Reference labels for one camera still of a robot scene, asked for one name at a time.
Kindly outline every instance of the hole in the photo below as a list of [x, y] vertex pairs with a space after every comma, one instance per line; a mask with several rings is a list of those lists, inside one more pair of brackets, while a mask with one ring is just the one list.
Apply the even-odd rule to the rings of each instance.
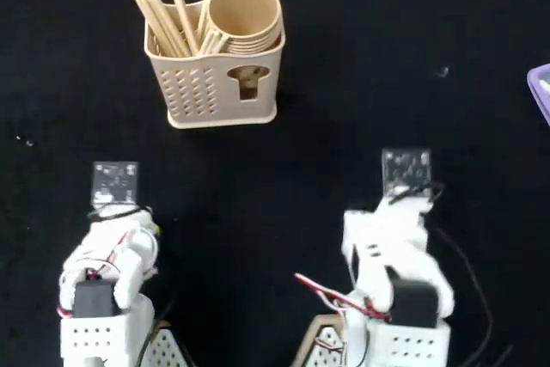
[[258, 99], [258, 82], [269, 75], [269, 69], [263, 66], [240, 66], [227, 72], [227, 75], [239, 82], [241, 101], [255, 101]]

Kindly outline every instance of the wooden chopstick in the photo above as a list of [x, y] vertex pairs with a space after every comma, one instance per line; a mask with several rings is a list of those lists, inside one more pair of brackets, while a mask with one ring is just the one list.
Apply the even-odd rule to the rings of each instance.
[[220, 53], [220, 51], [225, 46], [228, 40], [229, 40], [229, 35], [223, 34], [222, 38], [211, 48], [210, 53], [211, 54]]
[[205, 36], [205, 40], [203, 41], [203, 44], [200, 47], [199, 55], [205, 55], [208, 51], [208, 48], [210, 47], [210, 43], [212, 41], [212, 37], [216, 34], [216, 31], [214, 29], [210, 29], [208, 33]]
[[195, 38], [195, 31], [189, 21], [189, 16], [186, 12], [186, 0], [174, 0], [176, 9], [178, 10], [178, 15], [180, 16], [181, 26], [183, 27], [183, 32], [186, 35], [187, 43], [191, 48], [191, 54], [195, 56], [199, 53], [199, 45], [197, 44], [197, 39]]
[[205, 24], [206, 24], [206, 11], [210, 4], [210, 0], [203, 0], [202, 8], [200, 9], [199, 24], [197, 26], [197, 33], [199, 41], [205, 38]]
[[162, 0], [147, 0], [155, 12], [158, 20], [161, 22], [162, 26], [164, 27], [168, 38], [172, 42], [174, 49], [178, 53], [179, 58], [187, 58], [191, 56], [191, 53], [189, 52], [189, 49], [187, 48], [186, 44], [183, 42], [183, 39], [181, 38], [180, 32], [178, 31], [178, 28], [175, 26], [174, 21], [172, 20], [172, 17], [168, 14], [166, 11], [166, 8], [164, 7], [164, 3]]
[[153, 31], [153, 34], [155, 34], [156, 39], [162, 51], [169, 58], [175, 58], [176, 57], [175, 50], [170, 44], [170, 41], [168, 40], [168, 37], [164, 32], [164, 29], [162, 28], [161, 23], [158, 21], [158, 19], [156, 19], [155, 13], [150, 8], [147, 1], [146, 0], [135, 0], [135, 1], [139, 9], [141, 10], [142, 15], [147, 21], [147, 24], [150, 26], [151, 30]]

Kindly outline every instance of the perforated plastic part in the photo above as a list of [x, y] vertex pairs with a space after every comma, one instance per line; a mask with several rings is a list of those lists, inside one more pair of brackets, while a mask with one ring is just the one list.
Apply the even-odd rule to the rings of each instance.
[[[326, 341], [333, 347], [343, 345], [336, 329], [333, 327], [324, 327], [321, 329], [317, 338]], [[342, 353], [330, 351], [327, 348], [315, 344], [304, 364], [305, 367], [338, 367], [342, 364]]]
[[439, 321], [437, 328], [419, 328], [372, 320], [369, 330], [369, 366], [444, 367], [447, 364], [450, 328], [444, 321]]
[[115, 317], [61, 320], [61, 357], [64, 365], [102, 358], [116, 367], [133, 367], [139, 348], [153, 322], [153, 304], [139, 294], [131, 311]]
[[[202, 3], [186, 6], [194, 24]], [[180, 19], [173, 4], [167, 4], [174, 23]], [[280, 39], [270, 50], [251, 55], [221, 53], [193, 58], [167, 58], [145, 25], [144, 50], [149, 57], [168, 107], [168, 122], [175, 128], [266, 123], [275, 118], [278, 73], [285, 43], [284, 25]], [[229, 75], [234, 68], [257, 66], [268, 69], [257, 79], [253, 99], [241, 98], [241, 84]]]
[[167, 329], [159, 331], [141, 365], [142, 367], [188, 367], [174, 336]]

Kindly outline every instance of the metal plate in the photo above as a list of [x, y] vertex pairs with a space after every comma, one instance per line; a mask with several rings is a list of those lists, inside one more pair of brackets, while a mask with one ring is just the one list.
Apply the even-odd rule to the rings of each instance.
[[[393, 197], [403, 187], [418, 187], [431, 182], [431, 155], [428, 149], [382, 150], [382, 183], [384, 196]], [[431, 196], [427, 189], [416, 196]]]
[[94, 162], [92, 206], [132, 205], [137, 195], [137, 162]]

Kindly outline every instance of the red wire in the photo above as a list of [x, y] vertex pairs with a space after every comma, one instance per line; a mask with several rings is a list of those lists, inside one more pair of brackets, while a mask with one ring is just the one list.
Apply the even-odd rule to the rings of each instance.
[[369, 308], [370, 306], [370, 301], [367, 302], [367, 305], [368, 307], [361, 307], [360, 305], [357, 305], [355, 304], [352, 300], [350, 300], [348, 297], [346, 297], [345, 295], [337, 292], [337, 291], [334, 291], [334, 290], [329, 290], [328, 288], [325, 288], [323, 287], [322, 285], [320, 284], [313, 284], [313, 282], [311, 280], [309, 280], [308, 278], [304, 277], [302, 274], [298, 274], [298, 273], [295, 273], [294, 274], [294, 277], [300, 281], [301, 283], [307, 285], [310, 289], [312, 289], [313, 291], [315, 292], [322, 292], [323, 294], [326, 294], [330, 297], [333, 297], [333, 298], [336, 298], [337, 300], [340, 300], [342, 303], [346, 303], [347, 305], [349, 305], [350, 307], [353, 307], [354, 309], [356, 309], [357, 311], [360, 311], [362, 312], [363, 314], [371, 317], [371, 318], [388, 318], [389, 317], [389, 314], [387, 313], [379, 313], [377, 311], [375, 311], [372, 307]]

